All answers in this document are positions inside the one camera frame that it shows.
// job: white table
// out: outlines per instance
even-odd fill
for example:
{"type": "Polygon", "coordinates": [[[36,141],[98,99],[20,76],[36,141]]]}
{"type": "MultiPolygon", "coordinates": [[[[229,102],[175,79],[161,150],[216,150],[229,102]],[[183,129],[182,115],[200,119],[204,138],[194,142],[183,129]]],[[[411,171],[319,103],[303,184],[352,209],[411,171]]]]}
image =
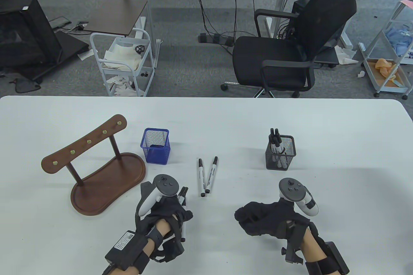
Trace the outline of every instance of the white table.
{"type": "MultiPolygon", "coordinates": [[[[397,101],[12,96],[0,100],[0,113],[2,274],[101,274],[106,252],[133,230],[139,186],[87,217],[70,204],[70,173],[63,168],[50,175],[40,167],[44,156],[117,113],[128,120],[116,134],[121,152],[143,156],[146,127],[170,130],[169,162],[147,164],[146,180],[175,177],[189,187],[194,213],[184,254],[151,262],[144,274],[306,275],[304,266],[284,261],[285,240],[250,237],[233,218],[249,201],[278,200],[277,184],[287,176],[313,193],[320,213],[312,220],[338,246],[351,274],[412,273],[413,125],[397,101]],[[295,138],[288,172],[265,168],[270,127],[295,138]],[[200,198],[197,158],[208,170],[214,156],[212,194],[200,198]]],[[[73,165],[84,177],[112,157],[103,141],[73,165]]]]}

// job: blue cloth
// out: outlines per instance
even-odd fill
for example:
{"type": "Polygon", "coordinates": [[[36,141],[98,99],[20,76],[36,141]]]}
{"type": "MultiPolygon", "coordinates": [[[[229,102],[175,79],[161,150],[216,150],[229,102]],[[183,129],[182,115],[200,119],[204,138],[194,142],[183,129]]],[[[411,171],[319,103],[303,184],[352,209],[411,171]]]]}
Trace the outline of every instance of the blue cloth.
{"type": "Polygon", "coordinates": [[[403,56],[407,52],[413,40],[406,26],[403,26],[402,29],[390,28],[386,33],[386,37],[398,57],[403,56]]]}

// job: black monitor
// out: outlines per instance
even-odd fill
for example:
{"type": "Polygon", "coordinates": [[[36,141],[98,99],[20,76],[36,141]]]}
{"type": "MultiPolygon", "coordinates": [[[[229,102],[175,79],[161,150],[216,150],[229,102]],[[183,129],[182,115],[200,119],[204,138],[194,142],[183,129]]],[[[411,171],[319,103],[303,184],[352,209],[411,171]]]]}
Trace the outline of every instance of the black monitor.
{"type": "Polygon", "coordinates": [[[61,54],[37,0],[0,0],[0,68],[56,64],[61,54]]]}

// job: orange cloth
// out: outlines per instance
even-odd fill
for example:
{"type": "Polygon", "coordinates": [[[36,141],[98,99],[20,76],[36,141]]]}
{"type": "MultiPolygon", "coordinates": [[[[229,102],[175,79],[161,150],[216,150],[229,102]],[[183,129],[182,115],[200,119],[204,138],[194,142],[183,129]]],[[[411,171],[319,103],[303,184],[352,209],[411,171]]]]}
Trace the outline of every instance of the orange cloth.
{"type": "MultiPolygon", "coordinates": [[[[381,75],[384,77],[388,77],[388,75],[391,73],[391,71],[394,69],[395,64],[392,64],[391,62],[388,62],[386,59],[380,58],[376,62],[376,69],[379,70],[381,75]]],[[[391,76],[389,79],[390,81],[393,81],[396,78],[396,75],[391,76]]]]}

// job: label sticker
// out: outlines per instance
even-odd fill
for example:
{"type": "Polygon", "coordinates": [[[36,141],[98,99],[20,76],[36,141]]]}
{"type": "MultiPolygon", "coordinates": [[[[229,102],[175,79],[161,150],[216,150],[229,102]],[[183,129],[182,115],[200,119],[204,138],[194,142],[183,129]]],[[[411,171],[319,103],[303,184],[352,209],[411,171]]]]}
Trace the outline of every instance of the label sticker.
{"type": "Polygon", "coordinates": [[[126,232],[122,238],[116,243],[114,248],[118,250],[122,250],[125,248],[125,246],[130,242],[130,240],[133,238],[134,234],[130,232],[126,232]]]}

